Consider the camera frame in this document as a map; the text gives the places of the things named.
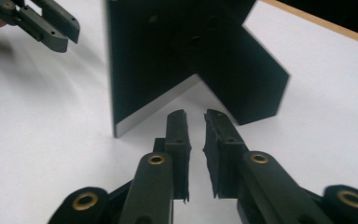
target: white table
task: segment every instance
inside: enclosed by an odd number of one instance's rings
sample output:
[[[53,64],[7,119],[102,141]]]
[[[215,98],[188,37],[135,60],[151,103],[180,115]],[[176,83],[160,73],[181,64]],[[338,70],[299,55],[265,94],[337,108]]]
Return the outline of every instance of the white table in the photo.
[[[65,54],[18,27],[0,29],[0,224],[47,223],[76,189],[110,192],[131,180],[177,109],[193,149],[190,203],[175,202],[174,223],[241,223],[235,200],[213,199],[201,151],[203,113],[225,108],[200,83],[114,139],[103,3],[58,2],[82,29]],[[248,148],[315,193],[358,188],[358,42],[263,2],[244,26],[291,74],[278,116],[237,127]]]

